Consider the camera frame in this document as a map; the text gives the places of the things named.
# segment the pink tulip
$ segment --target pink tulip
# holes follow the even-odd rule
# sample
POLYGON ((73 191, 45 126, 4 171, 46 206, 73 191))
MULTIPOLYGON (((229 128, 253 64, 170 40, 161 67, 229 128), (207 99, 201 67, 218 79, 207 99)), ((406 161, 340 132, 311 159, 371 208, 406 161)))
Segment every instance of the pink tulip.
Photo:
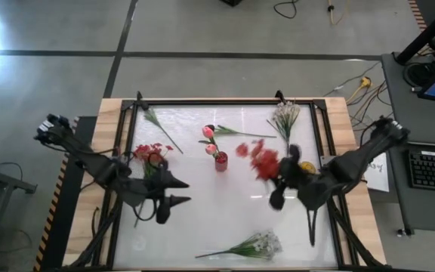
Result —
POLYGON ((205 152, 209 155, 214 155, 216 153, 216 146, 213 144, 208 144, 205 146, 205 152))
POLYGON ((204 137, 211 139, 212 136, 214 136, 214 131, 212 131, 212 129, 210 129, 208 126, 205 126, 204 128, 202 128, 202 134, 204 135, 204 137))

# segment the wooden table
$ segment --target wooden table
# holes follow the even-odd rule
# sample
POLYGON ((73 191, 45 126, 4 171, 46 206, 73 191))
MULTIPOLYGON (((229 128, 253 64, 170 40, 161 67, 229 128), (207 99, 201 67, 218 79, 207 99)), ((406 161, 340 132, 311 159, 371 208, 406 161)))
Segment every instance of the wooden table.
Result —
MULTIPOLYGON (((318 99, 326 100, 333 141, 335 143, 337 154, 341 155, 348 150, 356 149, 356 141, 350 124, 345 99, 342 97, 318 97, 318 99)), ((92 147, 95 151, 108 150, 113 147, 122 100, 125 99, 110 98, 102 100, 92 141, 92 147)), ((127 117, 128 118, 125 120, 124 131, 122 133, 122 150, 124 149, 126 142, 130 114, 128 114, 127 117)), ((321 118, 319 118, 319 126, 322 131, 324 128, 321 118)), ((323 132, 320 134, 322 135, 324 150, 327 150, 325 133, 323 132)), ((91 181, 91 176, 85 174, 82 185, 90 183, 91 181)), ((97 185, 91 185, 88 189, 80 193, 63 265, 75 261, 91 241, 91 219, 93 211, 96 206, 101 206, 103 195, 104 190, 97 185)), ((353 230, 374 257, 380 262, 386 263, 366 184, 360 183, 354 190, 346 195, 346 198, 353 230)), ((103 241, 103 250, 100 260, 102 262, 105 262, 106 260, 109 239, 110 230, 107 232, 106 239, 103 241)), ((341 234, 341 245, 344 249, 346 264, 349 264, 347 260, 350 260, 350 256, 348 256, 347 242, 343 234, 341 234)))

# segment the flower vase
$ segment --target flower vase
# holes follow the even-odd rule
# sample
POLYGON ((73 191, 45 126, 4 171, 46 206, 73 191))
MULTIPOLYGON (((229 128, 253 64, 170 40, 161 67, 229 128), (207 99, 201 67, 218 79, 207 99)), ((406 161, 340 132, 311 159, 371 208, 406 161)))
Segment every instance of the flower vase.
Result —
POLYGON ((225 152, 218 152, 215 160, 216 171, 224 172, 227 169, 227 154, 225 152))

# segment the yellow black warning tape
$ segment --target yellow black warning tape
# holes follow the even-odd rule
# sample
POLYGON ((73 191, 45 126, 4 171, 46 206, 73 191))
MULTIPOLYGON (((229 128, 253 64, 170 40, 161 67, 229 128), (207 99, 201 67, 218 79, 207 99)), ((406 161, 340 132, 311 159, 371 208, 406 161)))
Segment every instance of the yellow black warning tape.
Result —
MULTIPOLYGON (((424 18, 422 17, 422 13, 419 10, 419 7, 417 6, 417 2, 415 0, 408 0, 408 1, 409 1, 409 6, 411 7, 412 10, 412 14, 414 15, 415 21, 419 25, 419 29, 421 30, 421 32, 423 32, 427 28, 427 25, 424 18)), ((426 45, 419 52, 423 54, 423 53, 428 53, 429 51, 431 51, 431 49, 429 48, 429 45, 426 45)))
POLYGON ((417 3, 415 0, 408 0, 409 5, 411 6, 412 14, 414 14, 415 21, 419 25, 419 29, 424 31, 424 29, 427 28, 426 22, 424 21, 424 18, 422 17, 422 13, 419 10, 419 7, 417 6, 417 3))
MULTIPOLYGON (((73 133, 75 133, 78 121, 79 121, 78 117, 73 120, 73 124, 72 124, 73 133)), ((51 224, 53 223, 54 215, 55 212, 57 211, 58 198, 60 197, 60 192, 63 185, 63 179, 65 178, 68 158, 69 158, 69 154, 64 153, 64 158, 60 167, 60 174, 58 175, 58 179, 57 179, 57 186, 54 189, 53 198, 51 199, 50 211, 48 213, 48 217, 46 218, 45 227, 43 228, 42 239, 39 242, 38 253, 36 254, 36 263, 33 266, 34 272, 39 272, 42 270, 42 262, 46 250, 46 243, 48 242, 48 235, 51 230, 51 224)))

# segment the white flower bouquet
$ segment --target white flower bouquet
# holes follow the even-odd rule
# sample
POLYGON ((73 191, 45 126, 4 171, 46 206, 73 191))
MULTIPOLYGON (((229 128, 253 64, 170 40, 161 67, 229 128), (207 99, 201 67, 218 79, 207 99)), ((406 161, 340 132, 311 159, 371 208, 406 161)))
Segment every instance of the white flower bouquet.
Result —
POLYGON ((246 241, 228 250, 196 256, 202 258, 207 256, 232 253, 249 258, 273 259, 274 255, 282 251, 278 236, 272 230, 265 230, 249 237, 246 241))

